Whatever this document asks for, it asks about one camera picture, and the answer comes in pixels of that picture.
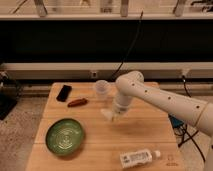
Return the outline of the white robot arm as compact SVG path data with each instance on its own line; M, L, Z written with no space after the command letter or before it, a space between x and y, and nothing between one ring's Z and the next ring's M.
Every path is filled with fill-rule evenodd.
M132 99L138 98L208 135L211 143L203 171L213 171L213 103L145 85L143 74L139 71L119 76L115 86L114 114L126 113Z

